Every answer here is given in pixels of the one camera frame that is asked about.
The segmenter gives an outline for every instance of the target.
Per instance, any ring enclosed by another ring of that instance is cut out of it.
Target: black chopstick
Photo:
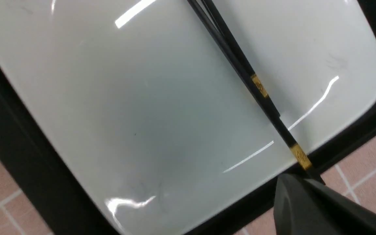
[[[253,70],[252,66],[250,65],[248,59],[246,58],[245,54],[243,53],[242,49],[240,48],[239,44],[237,44],[236,39],[234,38],[233,34],[231,33],[230,29],[224,22],[220,12],[215,7],[212,0],[201,0],[206,9],[207,13],[210,15],[211,20],[213,21],[217,30],[223,35],[226,40],[226,43],[230,47],[231,51],[239,60],[240,64],[242,64],[243,68],[245,68],[246,72],[249,74],[250,79],[255,83],[258,87],[259,91],[265,97],[265,102],[268,103],[268,107],[276,112],[278,116],[281,116],[276,109],[274,103],[272,102],[271,98],[268,95],[268,92],[262,85],[261,81],[259,80],[256,72]]]
[[[203,25],[206,27],[207,31],[213,37],[225,57],[228,59],[230,64],[233,66],[234,70],[242,79],[243,83],[249,90],[249,92],[253,95],[256,102],[260,105],[261,109],[264,111],[267,118],[270,120],[272,125],[275,127],[277,132],[281,135],[282,139],[289,147],[295,158],[297,159],[298,163],[301,167],[306,171],[307,175],[314,180],[319,181],[320,183],[324,183],[323,179],[321,178],[320,174],[317,173],[316,169],[313,167],[312,163],[308,159],[307,155],[301,149],[300,145],[288,131],[287,127],[283,124],[277,113],[273,112],[270,108],[268,103],[265,100],[265,97],[260,92],[258,87],[254,84],[254,82],[250,79],[249,74],[242,66],[242,63],[236,57],[234,52],[231,50],[230,46],[227,44],[223,35],[218,31],[218,29],[213,25],[212,21],[208,18],[204,10],[201,8],[200,4],[197,0],[188,0],[189,4],[191,5],[192,9],[195,11],[197,16],[200,18]]]

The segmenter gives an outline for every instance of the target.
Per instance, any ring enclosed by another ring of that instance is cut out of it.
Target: gold decorative band
[[[256,87],[259,89],[259,91],[261,92],[261,94],[267,98],[268,97],[268,93],[266,92],[264,86],[262,85],[261,81],[259,80],[258,76],[256,74],[253,74],[251,77],[250,77],[253,81],[253,83],[255,83]]]
[[[310,159],[308,159],[307,155],[297,143],[290,147],[290,150],[304,170],[312,166]]]

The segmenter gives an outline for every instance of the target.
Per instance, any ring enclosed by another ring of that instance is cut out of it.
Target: tile grout
[[[245,227],[243,227],[242,232],[243,232],[244,235],[249,235],[249,232],[247,231],[247,229]]]
[[[21,233],[21,235],[25,235],[25,232],[23,229],[18,225],[18,223],[15,221],[15,219],[11,216],[11,214],[6,210],[4,206],[1,206],[1,210],[4,212],[4,214],[7,216],[7,218],[10,220],[13,226],[15,226],[18,231]]]
[[[352,197],[353,197],[353,199],[355,200],[355,202],[356,202],[357,204],[360,205],[361,203],[359,202],[359,199],[358,199],[358,197],[356,196],[355,192],[353,191],[353,189],[352,189],[352,187],[351,187],[351,184],[349,183],[349,181],[348,181],[348,179],[346,178],[345,174],[343,174],[342,169],[340,169],[340,167],[339,167],[338,164],[335,165],[335,168],[336,168],[337,172],[339,172],[339,175],[340,175],[340,177],[342,178],[343,182],[345,182],[345,185],[346,185],[346,187],[348,188],[348,191],[349,191],[349,193],[352,195]]]
[[[360,179],[358,182],[356,182],[352,187],[351,189],[354,190],[356,189],[358,186],[360,186],[361,184],[363,184],[365,181],[367,181],[368,179],[370,179],[370,177],[372,177],[373,175],[376,174],[376,169],[371,171],[370,173],[368,173],[366,176],[364,176],[362,179]]]
[[[20,225],[12,217],[12,215],[9,213],[9,211],[4,206],[1,206],[1,209],[4,211],[4,213],[8,217],[8,219],[11,221],[12,225],[18,229],[18,231],[21,233],[21,235],[25,235],[23,228],[20,227]]]
[[[5,199],[0,201],[0,208],[15,199],[17,196],[19,196],[23,191],[21,189],[18,189],[17,191],[13,192],[11,195],[7,196]]]

